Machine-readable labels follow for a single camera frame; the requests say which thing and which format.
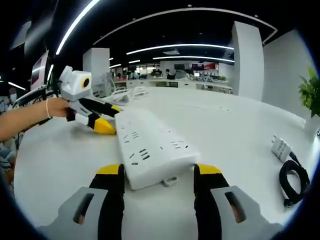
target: white table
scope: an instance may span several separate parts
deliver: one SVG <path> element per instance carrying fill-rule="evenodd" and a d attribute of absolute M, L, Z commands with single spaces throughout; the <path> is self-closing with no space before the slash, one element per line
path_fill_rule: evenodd
<path fill-rule="evenodd" d="M 273 135 L 285 139 L 312 177 L 320 144 L 307 139 L 302 118 L 234 95 L 170 87 L 148 90 L 147 97 L 127 107 L 148 109 L 175 128 L 200 151 L 202 163 L 220 168 L 231 186 L 239 186 L 260 204 L 271 223 L 289 219 L 297 207 L 283 207 L 282 163 L 270 151 L 271 140 Z M 54 118 L 24 136 L 15 167 L 16 200 L 34 226 L 48 225 L 64 201 L 89 186 L 99 168 L 120 162 L 117 136 Z M 158 184 L 133 191 L 127 185 L 124 201 L 124 240 L 197 239 L 191 170 L 168 188 Z"/>
<path fill-rule="evenodd" d="M 165 79 L 165 78 L 154 78 L 154 79 L 136 79 L 136 80 L 125 80 L 125 81 L 115 81 L 116 85 L 125 85 L 128 89 L 134 88 L 136 86 L 145 86 L 145 87 L 155 87 L 156 83 L 178 83 L 178 88 L 183 89 L 200 89 L 201 86 L 210 86 L 213 88 L 226 89 L 232 91 L 232 87 L 223 83 L 216 82 L 206 82 L 206 81 L 192 81 L 187 78 L 182 79 Z"/>

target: charger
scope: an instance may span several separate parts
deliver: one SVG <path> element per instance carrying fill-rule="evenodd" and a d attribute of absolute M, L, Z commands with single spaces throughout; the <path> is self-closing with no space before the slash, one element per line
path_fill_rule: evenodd
<path fill-rule="evenodd" d="M 273 135 L 274 140 L 271 152 L 281 161 L 285 162 L 287 160 L 288 155 L 291 153 L 291 147 L 286 143 L 285 140 Z"/>

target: monitor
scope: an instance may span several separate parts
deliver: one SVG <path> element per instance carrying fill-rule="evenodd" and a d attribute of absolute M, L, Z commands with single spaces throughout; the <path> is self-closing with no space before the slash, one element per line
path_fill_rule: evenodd
<path fill-rule="evenodd" d="M 48 53 L 49 51 L 46 51 L 45 54 L 40 57 L 40 59 L 32 68 L 30 91 L 33 91 L 45 85 Z"/>
<path fill-rule="evenodd" d="M 184 64 L 175 64 L 174 70 L 185 70 L 185 65 Z"/>
<path fill-rule="evenodd" d="M 192 70 L 194 71 L 201 71 L 205 69 L 205 65 L 202 63 L 192 63 Z"/>

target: led light strip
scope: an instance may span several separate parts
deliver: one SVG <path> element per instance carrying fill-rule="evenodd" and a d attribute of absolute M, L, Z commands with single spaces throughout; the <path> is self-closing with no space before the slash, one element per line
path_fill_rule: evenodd
<path fill-rule="evenodd" d="M 121 64 L 113 65 L 113 66 L 110 66 L 110 69 L 115 68 L 115 67 L 119 67 L 119 66 L 121 66 Z"/>
<path fill-rule="evenodd" d="M 140 60 L 130 61 L 129 64 L 138 63 Z"/>
<path fill-rule="evenodd" d="M 209 57 L 209 56 L 161 56 L 154 57 L 153 60 L 156 59 L 209 59 L 209 60 L 218 60 L 218 61 L 226 61 L 230 63 L 234 63 L 235 61 L 217 57 Z"/>
<path fill-rule="evenodd" d="M 23 88 L 22 86 L 19 86 L 19 85 L 17 85 L 17 84 L 14 84 L 13 82 L 8 81 L 8 84 L 10 84 L 10 85 L 12 85 L 12 86 L 14 86 L 14 87 L 17 87 L 18 89 L 26 90 L 26 89 Z"/>
<path fill-rule="evenodd" d="M 61 52 L 63 46 L 65 45 L 67 39 L 69 38 L 70 34 L 72 33 L 72 31 L 76 28 L 76 26 L 78 25 L 78 23 L 81 21 L 81 19 L 99 2 L 100 0 L 92 0 L 83 10 L 82 12 L 79 14 L 79 16 L 74 20 L 74 22 L 71 24 L 71 26 L 69 27 L 68 31 L 66 32 L 66 34 L 64 35 L 57 51 L 56 51 L 56 55 L 59 55 L 59 53 Z"/>
<path fill-rule="evenodd" d="M 210 48 L 220 48 L 220 49 L 230 49 L 234 50 L 233 47 L 221 46 L 221 45 L 212 45 L 212 44 L 172 44 L 172 45 L 163 45 L 163 46 L 153 46 L 136 51 L 127 52 L 127 55 L 135 54 L 143 51 L 154 50 L 154 49 L 164 49 L 164 48 L 173 48 L 173 47 L 210 47 Z"/>
<path fill-rule="evenodd" d="M 50 69 L 49 69 L 48 78 L 46 79 L 47 82 L 48 82 L 49 79 L 50 79 L 50 76 L 51 76 L 51 73 L 52 73 L 52 70 L 53 70 L 53 69 L 54 69 L 54 65 L 52 64 L 52 65 L 50 66 Z"/>

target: coiled black cable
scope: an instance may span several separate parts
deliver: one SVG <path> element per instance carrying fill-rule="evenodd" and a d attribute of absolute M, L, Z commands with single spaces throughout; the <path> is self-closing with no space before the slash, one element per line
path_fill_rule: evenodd
<path fill-rule="evenodd" d="M 283 202 L 283 205 L 287 208 L 290 208 L 292 205 L 300 202 L 310 188 L 310 180 L 309 180 L 307 171 L 301 166 L 300 162 L 297 159 L 297 156 L 293 152 L 291 152 L 289 156 L 292 158 L 292 160 L 286 161 L 283 164 L 279 173 L 280 185 L 288 197 Z M 287 177 L 287 174 L 290 171 L 295 171 L 300 178 L 300 185 L 301 185 L 300 193 L 297 193 L 290 186 L 290 183 Z"/>

